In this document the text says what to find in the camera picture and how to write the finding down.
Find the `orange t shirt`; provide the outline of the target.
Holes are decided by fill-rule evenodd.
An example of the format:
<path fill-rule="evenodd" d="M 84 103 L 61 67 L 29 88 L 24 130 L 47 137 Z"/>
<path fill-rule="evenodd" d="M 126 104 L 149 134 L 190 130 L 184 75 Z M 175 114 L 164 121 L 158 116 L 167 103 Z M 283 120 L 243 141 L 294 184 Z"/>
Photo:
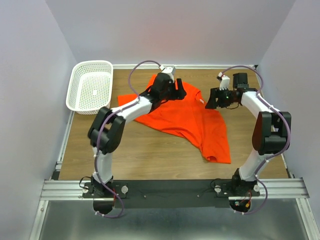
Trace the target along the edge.
<path fill-rule="evenodd" d="M 187 82 L 182 84 L 186 91 L 184 99 L 170 100 L 135 121 L 188 140 L 209 162 L 230 164 L 227 126 L 222 115 L 205 108 L 207 103 L 198 88 Z"/>

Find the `white perforated plastic basket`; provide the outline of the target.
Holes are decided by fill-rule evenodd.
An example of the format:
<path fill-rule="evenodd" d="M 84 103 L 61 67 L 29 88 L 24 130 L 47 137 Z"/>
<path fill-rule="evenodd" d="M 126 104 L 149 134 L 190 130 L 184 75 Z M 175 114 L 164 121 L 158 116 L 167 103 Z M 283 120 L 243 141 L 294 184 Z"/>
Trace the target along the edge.
<path fill-rule="evenodd" d="M 95 115 L 109 107 L 113 88 L 113 65 L 107 60 L 76 64 L 70 75 L 65 104 L 80 115 Z"/>

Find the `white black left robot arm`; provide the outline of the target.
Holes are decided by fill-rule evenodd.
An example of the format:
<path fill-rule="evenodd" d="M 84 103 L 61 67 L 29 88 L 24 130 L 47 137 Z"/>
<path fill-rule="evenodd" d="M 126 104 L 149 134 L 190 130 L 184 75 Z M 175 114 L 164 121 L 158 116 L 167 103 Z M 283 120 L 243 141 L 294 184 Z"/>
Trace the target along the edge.
<path fill-rule="evenodd" d="M 126 124 L 153 112 L 168 101 L 183 100 L 186 95 L 180 78 L 173 79 L 170 73 L 160 72 L 134 100 L 115 108 L 102 107 L 87 134 L 94 151 L 94 172 L 90 183 L 82 187 L 83 193 L 90 198 L 114 195 L 111 184 L 113 152 L 121 143 Z"/>

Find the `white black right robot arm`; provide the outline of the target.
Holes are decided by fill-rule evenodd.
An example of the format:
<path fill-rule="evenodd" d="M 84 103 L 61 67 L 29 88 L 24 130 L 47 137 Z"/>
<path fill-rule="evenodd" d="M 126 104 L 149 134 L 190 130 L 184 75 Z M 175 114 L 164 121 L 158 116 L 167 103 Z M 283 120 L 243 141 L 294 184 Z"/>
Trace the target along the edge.
<path fill-rule="evenodd" d="M 292 116 L 268 103 L 261 92 L 251 88 L 246 73 L 230 78 L 223 72 L 217 75 L 219 87 L 210 90 L 206 109 L 227 108 L 231 104 L 246 107 L 255 117 L 252 133 L 252 151 L 245 163 L 236 169 L 231 179 L 214 181 L 214 190 L 220 196 L 244 196 L 258 188 L 258 178 L 267 163 L 289 148 Z"/>

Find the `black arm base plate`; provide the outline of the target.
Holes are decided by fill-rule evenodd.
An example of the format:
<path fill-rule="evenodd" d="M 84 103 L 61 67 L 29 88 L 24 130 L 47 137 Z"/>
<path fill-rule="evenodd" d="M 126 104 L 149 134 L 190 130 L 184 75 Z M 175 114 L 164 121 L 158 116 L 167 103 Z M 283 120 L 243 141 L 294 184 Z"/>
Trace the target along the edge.
<path fill-rule="evenodd" d="M 244 205 L 245 198 L 260 196 L 259 187 L 244 196 L 221 196 L 215 191 L 215 180 L 230 179 L 191 179 L 191 180 L 112 180 L 115 194 L 105 196 L 88 194 L 85 199 L 93 199 L 96 204 L 103 202 L 105 207 L 142 208 L 228 208 L 238 202 Z"/>

